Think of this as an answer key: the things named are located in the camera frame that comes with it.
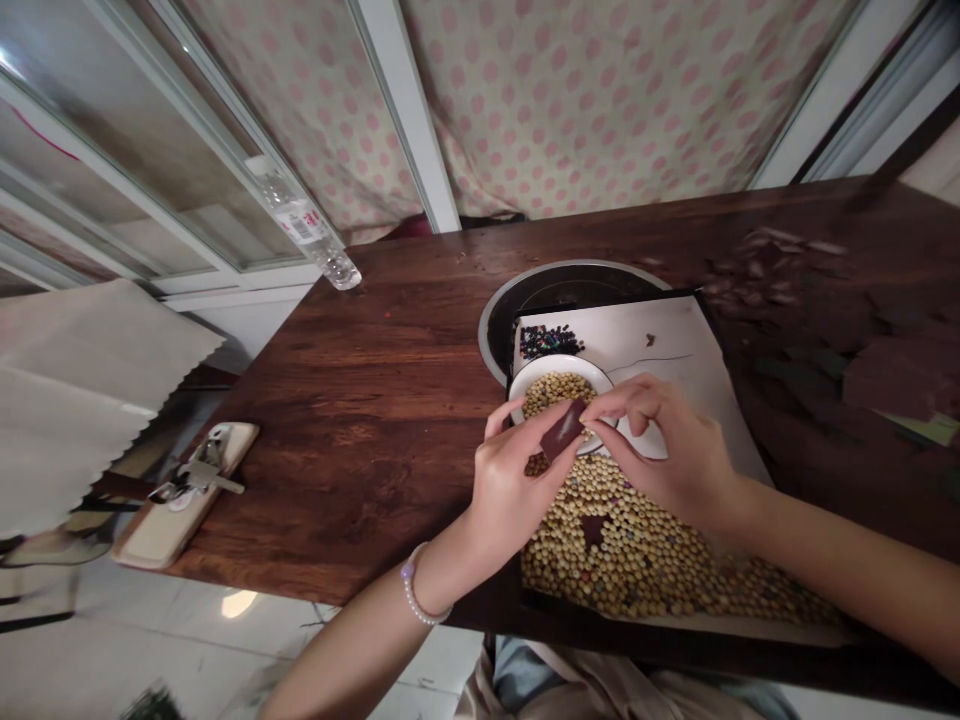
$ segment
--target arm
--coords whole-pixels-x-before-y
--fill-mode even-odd
[[[506,403],[487,420],[470,507],[418,555],[413,594],[439,615],[493,575],[530,539],[570,471],[574,441],[538,478],[524,476],[540,439],[566,412],[560,403],[502,431]],[[431,627],[407,603],[399,566],[353,599],[310,641],[264,705],[263,720],[364,718],[426,640]]]
[[[656,421],[669,458],[652,460],[600,417]],[[719,424],[649,374],[583,414],[630,482],[703,532],[771,562],[960,684],[960,568],[734,472]]]

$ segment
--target bottle cap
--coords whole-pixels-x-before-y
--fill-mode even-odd
[[[277,164],[266,155],[254,155],[244,160],[243,164],[254,175],[266,175],[277,170]]]

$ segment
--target hand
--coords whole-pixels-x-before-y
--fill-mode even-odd
[[[540,440],[570,407],[558,403],[525,422],[503,430],[510,413],[523,398],[497,408],[487,419],[483,444],[477,448],[473,501],[466,515],[471,537],[481,553],[481,566],[499,570],[536,532],[550,504],[577,459],[583,444],[578,437],[540,477],[524,475],[531,455],[540,452]]]
[[[656,422],[666,460],[644,457],[598,418],[627,416],[630,433]],[[749,483],[734,471],[720,424],[698,415],[670,383],[644,373],[595,399],[581,420],[606,445],[630,483],[665,510],[703,532],[723,537],[745,519]]]

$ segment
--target polka dot curtain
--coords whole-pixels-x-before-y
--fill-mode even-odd
[[[743,189],[854,0],[403,0],[461,214]]]
[[[239,88],[349,244],[423,212],[341,0],[186,0]]]

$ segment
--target clothing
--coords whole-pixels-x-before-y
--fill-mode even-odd
[[[627,658],[488,637],[454,717],[798,720],[782,695],[764,692],[762,685],[760,690],[748,686],[753,691],[751,700],[761,698],[763,714],[711,684],[680,673],[660,670],[648,677]]]

